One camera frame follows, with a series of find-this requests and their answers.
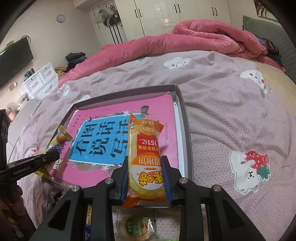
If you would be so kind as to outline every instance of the orange snack wrapper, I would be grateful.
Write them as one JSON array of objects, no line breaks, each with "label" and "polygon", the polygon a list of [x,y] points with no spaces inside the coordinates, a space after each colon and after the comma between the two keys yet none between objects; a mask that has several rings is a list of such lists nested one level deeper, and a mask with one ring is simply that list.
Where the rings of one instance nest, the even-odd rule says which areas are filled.
[{"label": "orange snack wrapper", "polygon": [[158,136],[163,125],[130,115],[128,121],[128,196],[124,207],[139,200],[165,200]]}]

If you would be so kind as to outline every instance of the pink bed sheet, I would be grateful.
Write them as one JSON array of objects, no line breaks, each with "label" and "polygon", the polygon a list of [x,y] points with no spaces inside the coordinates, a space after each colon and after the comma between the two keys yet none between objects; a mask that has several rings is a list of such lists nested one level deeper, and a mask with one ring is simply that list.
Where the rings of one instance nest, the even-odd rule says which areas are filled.
[{"label": "pink bed sheet", "polygon": [[59,81],[59,87],[69,80],[77,80],[142,57],[190,50],[216,51],[231,57],[257,59],[285,72],[281,65],[267,56],[267,49],[252,33],[228,23],[203,19],[180,22],[171,34],[107,44],[100,52],[68,72]]}]

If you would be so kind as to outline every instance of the white drawer unit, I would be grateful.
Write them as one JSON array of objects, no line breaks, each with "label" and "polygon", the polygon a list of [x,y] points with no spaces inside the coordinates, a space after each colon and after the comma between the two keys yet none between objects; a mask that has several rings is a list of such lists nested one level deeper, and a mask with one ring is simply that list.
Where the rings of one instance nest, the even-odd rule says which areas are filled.
[{"label": "white drawer unit", "polygon": [[40,76],[37,74],[32,78],[29,78],[25,83],[25,88],[28,91],[28,94],[33,94],[36,90],[38,90],[42,85],[43,81]]},{"label": "white drawer unit", "polygon": [[57,78],[53,77],[31,96],[32,99],[42,100],[45,96],[47,96],[52,90],[54,90],[57,87],[58,83],[59,81],[57,80]]},{"label": "white drawer unit", "polygon": [[54,71],[51,64],[47,65],[39,73],[40,73],[40,76],[41,76],[44,83],[46,83],[48,80],[50,80],[56,74],[56,72]]},{"label": "white drawer unit", "polygon": [[57,74],[51,63],[48,63],[22,84],[20,93],[21,95],[27,93],[30,99],[42,100],[57,87],[58,83]]}]

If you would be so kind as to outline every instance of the snack bag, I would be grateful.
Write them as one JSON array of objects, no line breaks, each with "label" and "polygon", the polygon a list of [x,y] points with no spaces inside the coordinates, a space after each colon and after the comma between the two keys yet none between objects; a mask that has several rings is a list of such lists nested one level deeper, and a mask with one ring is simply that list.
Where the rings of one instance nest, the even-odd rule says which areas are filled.
[{"label": "snack bag", "polygon": [[124,207],[139,200],[165,200],[157,137],[163,125],[131,114],[128,124],[128,187]]},{"label": "snack bag", "polygon": [[[44,153],[51,152],[52,150],[57,150],[59,153],[62,152],[64,144],[66,141],[71,141],[73,137],[67,132],[67,130],[60,125],[58,127],[57,135],[52,139],[48,147],[46,148]],[[40,177],[51,178],[49,171],[51,170],[52,164],[47,164],[42,168],[39,168],[38,171],[35,172]]]}]

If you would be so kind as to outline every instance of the cloud print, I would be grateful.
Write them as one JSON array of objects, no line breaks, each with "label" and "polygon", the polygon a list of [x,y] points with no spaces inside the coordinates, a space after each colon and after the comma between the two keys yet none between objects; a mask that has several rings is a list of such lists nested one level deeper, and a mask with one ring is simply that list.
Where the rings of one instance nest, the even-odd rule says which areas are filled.
[{"label": "cloud print", "polygon": [[185,64],[188,64],[190,60],[191,60],[190,58],[176,57],[172,60],[166,61],[163,65],[169,69],[174,69],[177,67],[181,67]]}]

